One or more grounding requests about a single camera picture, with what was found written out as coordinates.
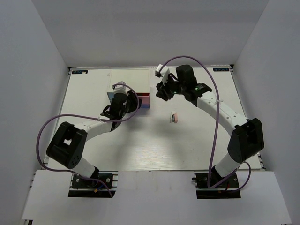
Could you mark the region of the dark blue drawer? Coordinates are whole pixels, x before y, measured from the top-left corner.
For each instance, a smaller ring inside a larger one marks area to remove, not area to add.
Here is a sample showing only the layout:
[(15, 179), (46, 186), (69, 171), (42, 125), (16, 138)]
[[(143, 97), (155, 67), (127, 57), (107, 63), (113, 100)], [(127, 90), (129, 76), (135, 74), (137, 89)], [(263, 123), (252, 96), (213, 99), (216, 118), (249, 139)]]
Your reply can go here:
[(144, 104), (142, 103), (140, 106), (140, 109), (149, 109), (150, 108), (150, 104)]

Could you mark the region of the pink drawer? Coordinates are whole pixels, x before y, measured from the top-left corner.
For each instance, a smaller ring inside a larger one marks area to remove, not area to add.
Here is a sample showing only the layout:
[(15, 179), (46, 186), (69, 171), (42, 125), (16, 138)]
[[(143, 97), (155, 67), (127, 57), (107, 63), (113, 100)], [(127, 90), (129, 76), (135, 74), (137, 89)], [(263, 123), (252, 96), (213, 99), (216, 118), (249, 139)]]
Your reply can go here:
[(150, 93), (137, 93), (138, 97), (142, 100), (142, 104), (149, 105), (150, 104)]

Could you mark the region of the light blue drawer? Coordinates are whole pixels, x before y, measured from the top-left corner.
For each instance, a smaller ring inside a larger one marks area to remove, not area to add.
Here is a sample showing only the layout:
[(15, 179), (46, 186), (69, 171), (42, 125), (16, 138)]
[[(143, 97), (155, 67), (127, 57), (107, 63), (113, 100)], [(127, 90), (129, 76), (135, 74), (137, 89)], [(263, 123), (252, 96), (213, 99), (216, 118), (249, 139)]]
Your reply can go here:
[(107, 96), (108, 96), (109, 101), (111, 102), (113, 97), (114, 97), (114, 93), (113, 92), (108, 92)]

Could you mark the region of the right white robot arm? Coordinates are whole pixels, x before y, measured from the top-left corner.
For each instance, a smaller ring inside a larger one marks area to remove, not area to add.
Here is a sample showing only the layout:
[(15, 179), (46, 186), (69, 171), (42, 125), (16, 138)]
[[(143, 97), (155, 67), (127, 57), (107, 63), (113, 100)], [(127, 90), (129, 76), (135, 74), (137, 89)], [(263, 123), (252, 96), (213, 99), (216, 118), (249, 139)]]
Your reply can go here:
[(197, 82), (190, 65), (178, 66), (174, 75), (168, 67), (160, 64), (155, 75), (162, 79), (157, 84), (157, 97), (168, 101), (175, 94), (183, 95), (214, 118), (230, 135), (227, 154), (211, 169), (211, 180), (215, 186), (224, 186), (229, 181), (229, 174), (264, 148), (261, 121), (248, 119), (218, 100), (208, 85)]

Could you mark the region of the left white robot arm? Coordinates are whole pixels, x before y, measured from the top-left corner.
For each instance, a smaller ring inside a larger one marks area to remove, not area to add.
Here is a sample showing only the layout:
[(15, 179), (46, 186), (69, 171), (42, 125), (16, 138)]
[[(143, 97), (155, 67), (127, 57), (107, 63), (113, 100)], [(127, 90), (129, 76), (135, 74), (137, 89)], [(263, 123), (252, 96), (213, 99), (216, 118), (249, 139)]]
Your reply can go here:
[(114, 94), (111, 104), (106, 106), (101, 117), (80, 124), (63, 122), (54, 134), (46, 154), (67, 169), (83, 177), (88, 187), (99, 182), (99, 169), (82, 157), (85, 143), (99, 135), (114, 131), (128, 113), (134, 112), (142, 105), (133, 91)]

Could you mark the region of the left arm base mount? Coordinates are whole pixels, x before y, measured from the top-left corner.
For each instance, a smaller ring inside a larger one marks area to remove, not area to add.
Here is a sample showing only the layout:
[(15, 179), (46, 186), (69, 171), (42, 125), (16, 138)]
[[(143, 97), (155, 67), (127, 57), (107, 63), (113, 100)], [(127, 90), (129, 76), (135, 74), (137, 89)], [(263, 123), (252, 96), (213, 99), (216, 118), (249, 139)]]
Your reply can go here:
[(101, 180), (109, 188), (112, 195), (109, 194), (107, 188), (99, 181), (91, 181), (80, 178), (77, 174), (72, 175), (68, 197), (77, 198), (111, 198), (115, 195), (118, 184), (118, 172), (100, 172), (98, 179)]

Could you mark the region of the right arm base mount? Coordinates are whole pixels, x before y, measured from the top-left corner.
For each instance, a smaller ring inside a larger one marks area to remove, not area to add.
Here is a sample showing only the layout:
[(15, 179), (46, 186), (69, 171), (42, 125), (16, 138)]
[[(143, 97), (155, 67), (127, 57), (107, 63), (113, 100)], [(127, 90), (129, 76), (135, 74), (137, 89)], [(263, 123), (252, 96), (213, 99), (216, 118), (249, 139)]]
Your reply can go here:
[(195, 184), (197, 199), (240, 199), (240, 187), (236, 174), (214, 188), (207, 186), (208, 173), (195, 173), (192, 182)]

